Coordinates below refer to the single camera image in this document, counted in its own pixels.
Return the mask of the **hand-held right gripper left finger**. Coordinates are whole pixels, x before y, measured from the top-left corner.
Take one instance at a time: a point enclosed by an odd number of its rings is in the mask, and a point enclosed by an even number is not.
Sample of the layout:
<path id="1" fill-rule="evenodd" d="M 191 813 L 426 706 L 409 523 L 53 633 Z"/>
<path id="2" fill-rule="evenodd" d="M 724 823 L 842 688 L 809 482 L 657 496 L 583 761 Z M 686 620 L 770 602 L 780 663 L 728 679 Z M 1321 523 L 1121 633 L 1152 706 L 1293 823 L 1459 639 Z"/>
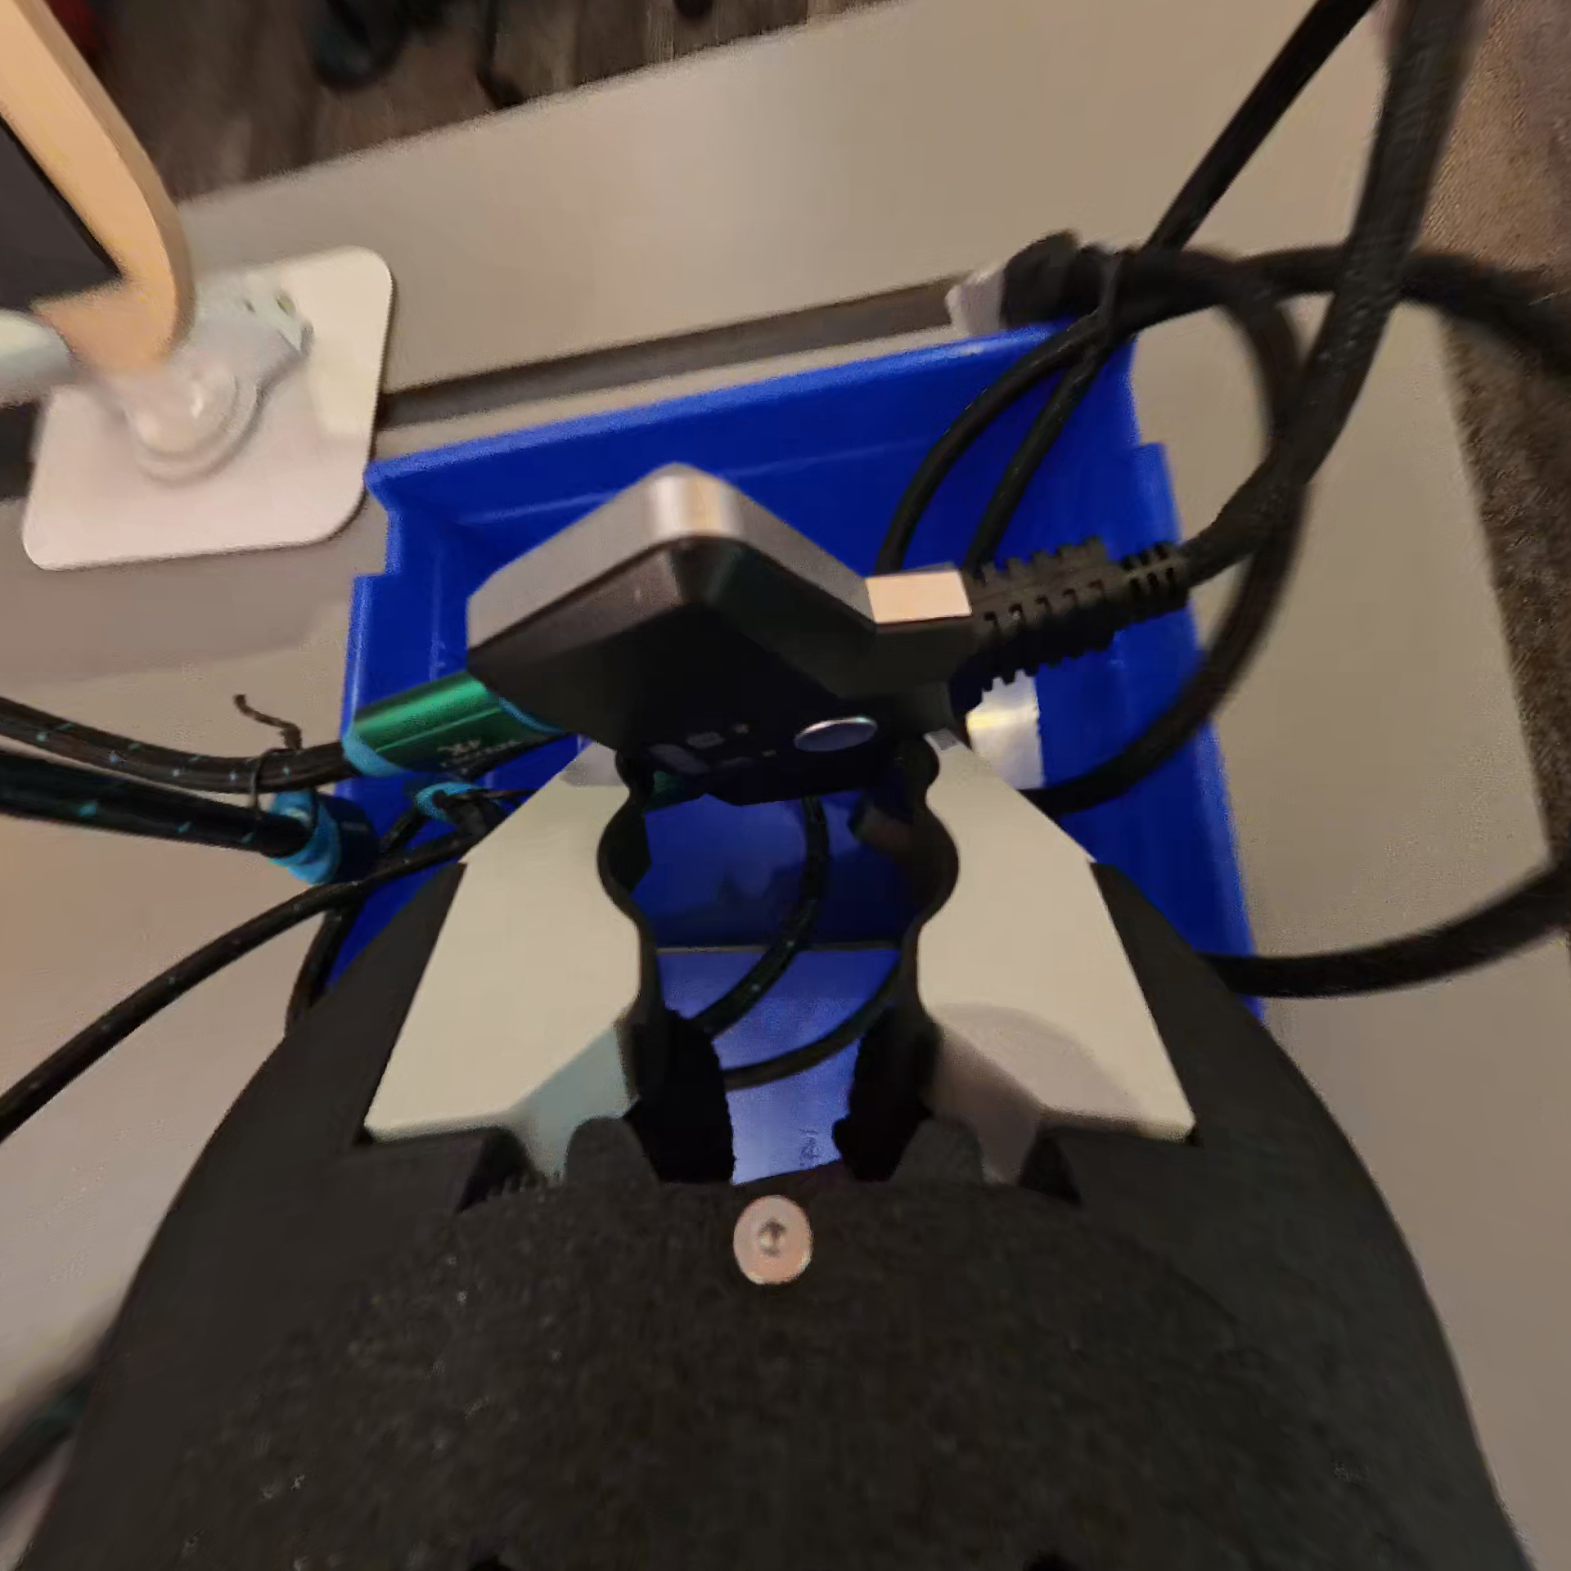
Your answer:
<path id="1" fill-rule="evenodd" d="M 737 1177 L 716 1048 L 662 999 L 638 875 L 644 813 L 616 746 L 583 746 L 462 849 L 365 1135 L 500 1126 L 562 1177 L 587 1122 L 638 1107 L 662 1177 Z"/>

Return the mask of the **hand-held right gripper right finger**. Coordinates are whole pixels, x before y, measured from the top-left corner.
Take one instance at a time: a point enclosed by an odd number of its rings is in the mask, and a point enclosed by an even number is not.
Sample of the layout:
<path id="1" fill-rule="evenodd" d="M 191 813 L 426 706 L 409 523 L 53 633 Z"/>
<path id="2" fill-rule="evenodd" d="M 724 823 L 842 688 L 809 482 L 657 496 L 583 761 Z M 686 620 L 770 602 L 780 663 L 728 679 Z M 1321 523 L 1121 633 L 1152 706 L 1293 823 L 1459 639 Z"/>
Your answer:
<path id="1" fill-rule="evenodd" d="M 894 746 L 910 807 L 888 1003 L 854 1048 L 833 1151 L 888 1177 L 923 1122 L 1029 1177 L 1050 1135 L 1194 1140 L 1188 1082 L 1104 913 L 1102 861 L 955 732 Z"/>

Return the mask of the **black hdmi switch box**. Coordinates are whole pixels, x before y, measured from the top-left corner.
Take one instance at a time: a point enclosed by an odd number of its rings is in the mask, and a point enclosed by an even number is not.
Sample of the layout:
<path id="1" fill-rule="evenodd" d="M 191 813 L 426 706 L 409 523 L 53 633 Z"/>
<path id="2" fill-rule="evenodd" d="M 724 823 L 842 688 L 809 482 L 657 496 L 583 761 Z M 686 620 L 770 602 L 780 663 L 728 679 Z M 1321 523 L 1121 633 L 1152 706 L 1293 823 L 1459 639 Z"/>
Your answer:
<path id="1" fill-rule="evenodd" d="M 462 602 L 504 706 L 724 805 L 875 790 L 980 651 L 955 568 L 861 578 L 745 482 L 662 462 Z"/>

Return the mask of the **blue plastic bin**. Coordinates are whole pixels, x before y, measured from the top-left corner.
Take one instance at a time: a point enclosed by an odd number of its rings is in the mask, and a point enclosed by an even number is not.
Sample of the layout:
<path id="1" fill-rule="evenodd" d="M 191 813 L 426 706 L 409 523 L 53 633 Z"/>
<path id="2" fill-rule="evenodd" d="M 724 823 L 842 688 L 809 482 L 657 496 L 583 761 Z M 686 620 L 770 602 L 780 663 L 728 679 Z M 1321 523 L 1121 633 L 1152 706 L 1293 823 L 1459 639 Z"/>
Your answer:
<path id="1" fill-rule="evenodd" d="M 353 593 L 346 720 L 365 703 L 456 673 L 475 587 L 662 462 L 702 462 L 745 482 L 842 568 L 869 575 L 915 459 L 1029 345 L 1039 330 L 1006 330 L 379 459 L 385 575 L 365 575 Z M 1039 407 L 1048 393 L 955 459 L 910 541 L 910 568 L 964 562 Z M 1069 410 L 1006 548 L 1050 555 L 1076 541 L 1104 541 L 1114 562 L 1177 541 L 1168 452 L 1138 436 L 1133 348 Z M 1104 651 L 1048 664 L 1048 772 L 1061 782 L 1121 752 L 1177 697 L 1194 651 L 1194 616 L 1168 616 L 1127 625 Z M 910 920 L 894 861 L 852 838 L 852 805 L 829 794 L 821 807 L 833 861 L 818 941 L 875 941 Z M 1256 952 L 1230 771 L 1210 731 L 1133 794 L 1064 813 L 1064 830 L 1084 855 L 1127 871 L 1194 952 Z M 631 899 L 662 952 L 764 952 L 795 913 L 795 805 L 675 805 L 644 813 L 644 849 L 657 871 Z"/>

